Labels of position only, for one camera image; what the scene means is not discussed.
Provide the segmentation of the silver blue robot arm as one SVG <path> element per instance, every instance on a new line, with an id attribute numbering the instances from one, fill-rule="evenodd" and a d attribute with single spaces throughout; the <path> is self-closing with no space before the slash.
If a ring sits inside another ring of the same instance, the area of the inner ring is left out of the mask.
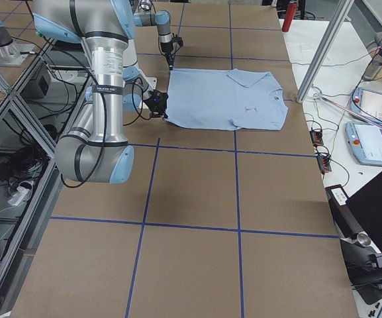
<path id="1" fill-rule="evenodd" d="M 56 145 L 63 179 L 123 184 L 132 171 L 134 149 L 123 133 L 124 97 L 141 103 L 152 118 L 166 116 L 168 95 L 139 69 L 135 28 L 155 26 L 166 54 L 173 37 L 167 11 L 133 13 L 128 1 L 35 1 L 34 24 L 45 37 L 81 44 L 89 56 L 91 102 Z"/>
<path id="2" fill-rule="evenodd" d="M 155 26 L 158 32 L 158 42 L 161 54 L 165 57 L 170 70 L 173 70 L 173 62 L 176 51 L 173 44 L 178 43 L 179 47 L 183 46 L 180 36 L 175 36 L 170 27 L 170 14 L 166 10 L 155 13 L 135 13 L 133 22 L 136 27 L 152 27 Z"/>

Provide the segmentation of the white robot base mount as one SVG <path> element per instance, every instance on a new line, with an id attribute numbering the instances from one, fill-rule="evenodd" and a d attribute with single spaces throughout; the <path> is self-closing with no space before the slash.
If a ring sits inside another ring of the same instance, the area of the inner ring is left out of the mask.
<path id="1" fill-rule="evenodd" d="M 140 98 L 140 103 L 144 104 L 144 100 L 149 98 L 150 92 L 155 90 L 153 83 L 149 81 L 143 73 L 139 73 L 132 81 L 132 90 L 134 94 L 137 94 Z"/>

